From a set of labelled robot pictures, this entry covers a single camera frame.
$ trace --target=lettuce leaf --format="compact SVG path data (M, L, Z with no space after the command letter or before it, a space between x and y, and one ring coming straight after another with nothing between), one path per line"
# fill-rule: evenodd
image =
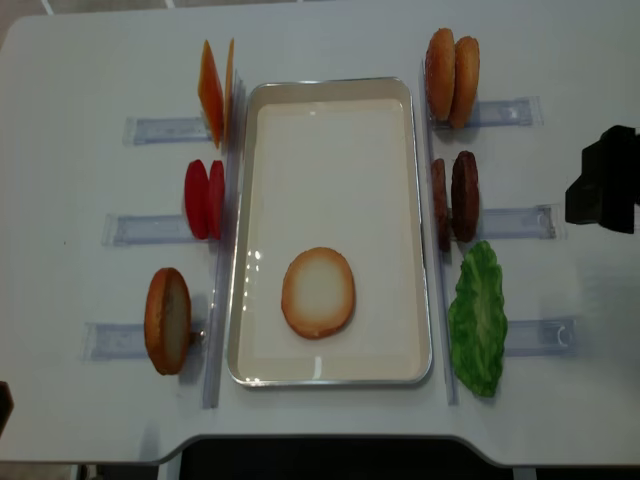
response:
M502 268L486 241L467 252L461 268L457 296L449 307L453 369L473 393L493 397L507 336Z

